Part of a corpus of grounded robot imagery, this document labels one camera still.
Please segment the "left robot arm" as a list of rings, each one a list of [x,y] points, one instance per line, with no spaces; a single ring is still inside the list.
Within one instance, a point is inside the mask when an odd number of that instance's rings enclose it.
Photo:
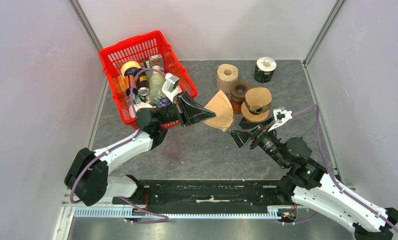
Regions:
[[[129,159],[159,146],[167,135],[164,124],[179,121],[190,126],[216,117],[216,113],[197,103],[186,91],[164,107],[143,107],[136,112],[137,130],[130,136],[93,151],[83,148],[76,154],[64,179],[71,190],[72,204],[91,206],[105,195],[108,176]]]

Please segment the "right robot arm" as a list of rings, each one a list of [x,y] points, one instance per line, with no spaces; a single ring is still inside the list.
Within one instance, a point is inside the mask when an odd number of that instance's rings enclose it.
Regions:
[[[312,150],[302,137],[282,142],[274,125],[230,129],[238,148],[261,148],[288,172],[278,181],[276,200],[301,205],[324,215],[354,234],[357,240],[391,240],[398,232],[398,210],[383,208],[364,199],[338,180],[327,167],[311,158]]]

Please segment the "brown paper coffee filter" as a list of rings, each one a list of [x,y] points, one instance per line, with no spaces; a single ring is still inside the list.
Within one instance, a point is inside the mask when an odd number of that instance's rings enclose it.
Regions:
[[[272,94],[265,87],[255,87],[245,94],[244,104],[253,115],[260,115],[269,111],[272,103]]]

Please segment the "dark wooden ring holder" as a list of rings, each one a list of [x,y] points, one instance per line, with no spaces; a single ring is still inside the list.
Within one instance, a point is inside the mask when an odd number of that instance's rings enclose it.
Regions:
[[[230,91],[232,97],[244,99],[247,91],[251,88],[250,84],[243,80],[237,80],[231,83]]]

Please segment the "red plastic basket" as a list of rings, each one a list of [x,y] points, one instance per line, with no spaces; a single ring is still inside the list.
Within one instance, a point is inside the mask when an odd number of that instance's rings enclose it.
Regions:
[[[197,88],[174,53],[172,46],[165,39],[162,32],[155,30],[147,34],[134,36],[120,41],[99,51],[99,57],[112,91],[112,98],[116,104],[121,120],[125,125],[137,130],[135,120],[129,114],[130,104],[127,102],[125,91],[122,90],[117,78],[121,75],[121,67],[129,61],[141,62],[152,55],[163,56],[166,73],[180,78],[179,86],[192,98],[197,96]]]

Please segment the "light wooden ring holder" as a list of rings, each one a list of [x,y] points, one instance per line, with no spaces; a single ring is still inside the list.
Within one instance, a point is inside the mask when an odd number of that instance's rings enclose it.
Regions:
[[[260,123],[263,122],[264,120],[266,120],[269,116],[269,111],[266,111],[264,113],[260,113],[260,114],[252,114],[249,112],[249,109],[246,107],[245,103],[242,103],[241,106],[241,113],[243,115],[243,117],[252,123]]]

